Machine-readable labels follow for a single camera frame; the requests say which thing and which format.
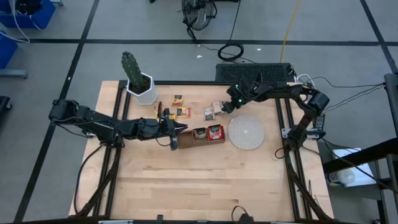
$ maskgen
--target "black metal frame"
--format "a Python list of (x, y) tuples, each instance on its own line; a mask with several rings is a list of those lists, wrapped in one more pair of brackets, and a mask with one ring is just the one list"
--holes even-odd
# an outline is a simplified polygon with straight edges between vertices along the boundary
[[(119, 107), (121, 104), (121, 95), (122, 95), (122, 92), (123, 92), (126, 84), (127, 84), (127, 81), (125, 81), (125, 80), (119, 81), (118, 92), (116, 94), (116, 100), (115, 100), (114, 110), (113, 110), (114, 118), (116, 118), (119, 113)], [(156, 85), (217, 85), (217, 86), (221, 85), (221, 86), (228, 86), (228, 85), (232, 84), (232, 82), (155, 81), (155, 84)], [(130, 99), (131, 99), (130, 95), (127, 94), (125, 102), (124, 102), (124, 106), (123, 106), (124, 107), (123, 115), (122, 115), (123, 119), (127, 119)], [(279, 99), (276, 99), (275, 102), (276, 102), (276, 108), (277, 108), (277, 114), (278, 114), (278, 120), (279, 120), (279, 128), (281, 131), (282, 128), (285, 128), (284, 127), (284, 117), (282, 114), (282, 106), (280, 104)], [(288, 99), (285, 99), (285, 105), (286, 105), (287, 119), (289, 120), (289, 127), (292, 128), (294, 125), (294, 120), (293, 120), (292, 109), (290, 106), (290, 101)], [(287, 149), (284, 149), (284, 152), (285, 152), (285, 163), (288, 164), (291, 162), (291, 158), (289, 156), (289, 153), (287, 152)], [(99, 177), (100, 183), (102, 183), (102, 181), (104, 180), (104, 178), (106, 176), (106, 173), (108, 170), (110, 154), (111, 154), (111, 148), (107, 148), (105, 155), (104, 155), (101, 175)], [(116, 159), (118, 166), (119, 166), (120, 155), (121, 155), (121, 148), (117, 148), (116, 152), (115, 152), (114, 159)], [(305, 177), (304, 177), (304, 171), (303, 171), (302, 161), (301, 161), (301, 157), (300, 157), (300, 151), (294, 151), (294, 156), (295, 156), (295, 163), (297, 166), (296, 168), (297, 168), (298, 176), (299, 176), (300, 180), (302, 181), (303, 185), (305, 186)], [(109, 219), (110, 215), (111, 215), (111, 208), (112, 208), (112, 203), (113, 203), (114, 190), (115, 190), (115, 186), (116, 186), (116, 179), (117, 179), (117, 171), (116, 171), (116, 175), (109, 183), (108, 198), (107, 198), (107, 202), (106, 202), (105, 214), (103, 216), (104, 219)], [(297, 201), (297, 194), (296, 194), (296, 190), (295, 190), (295, 184), (289, 176), (288, 176), (288, 180), (289, 180), (289, 191), (290, 191), (290, 198), (292, 201), (292, 209), (293, 209), (293, 213), (294, 213), (294, 219), (297, 222), (300, 220), (300, 212), (299, 212), (299, 205), (298, 205), (298, 201)], [(304, 198), (303, 198), (303, 202), (304, 202), (306, 219), (311, 220), (312, 219), (311, 208)], [(99, 199), (93, 208), (93, 216), (99, 215), (100, 206), (101, 206), (101, 200)], [(152, 223), (155, 221), (156, 220), (135, 220), (134, 223), (136, 223), (136, 222)], [(179, 221), (179, 222), (180, 223), (197, 223), (196, 221), (189, 221), (189, 220)], [(212, 222), (212, 223), (230, 223), (230, 222)]]

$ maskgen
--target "wooden tabletop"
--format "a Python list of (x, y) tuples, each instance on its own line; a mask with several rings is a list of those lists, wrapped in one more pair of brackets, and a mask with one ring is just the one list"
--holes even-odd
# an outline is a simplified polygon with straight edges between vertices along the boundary
[[(155, 140), (125, 141), (114, 192), (111, 218), (156, 219), (163, 214), (165, 220), (231, 220), (235, 205), (243, 206), (256, 221), (294, 220), (290, 200), (287, 172), (283, 159), (275, 158), (275, 151), (282, 147), (275, 100), (248, 103), (231, 114), (216, 117), (216, 121), (204, 121), (203, 109), (213, 101), (228, 101), (227, 86), (181, 86), (157, 85), (159, 97), (171, 112), (172, 95), (183, 95), (183, 106), (192, 109), (191, 118), (178, 118), (188, 124), (188, 129), (222, 124), (228, 132), (231, 119), (241, 114), (256, 115), (266, 132), (262, 145), (253, 151), (235, 148), (228, 137), (225, 143), (171, 151), (159, 146)], [(118, 89), (118, 82), (103, 82), (96, 111), (111, 116)], [(123, 110), (125, 93), (121, 100), (119, 119)], [(285, 105), (284, 121), (287, 125)], [(303, 115), (291, 101), (294, 121)], [(139, 106), (131, 98), (128, 119), (155, 118), (153, 106)], [(167, 144), (168, 138), (159, 142)], [(85, 157), (98, 147), (96, 138), (89, 139)], [(318, 151), (314, 140), (306, 140), (305, 147)], [(300, 150), (305, 179), (311, 180), (312, 194), (327, 215), (333, 217), (328, 189), (320, 157), (314, 152)], [(88, 201), (96, 190), (103, 162), (104, 149), (95, 154), (81, 173), (78, 191), (78, 209)], [(108, 191), (103, 194), (104, 211)], [(305, 217), (302, 199), (297, 193), (301, 217)], [(236, 211), (238, 219), (241, 211)]]

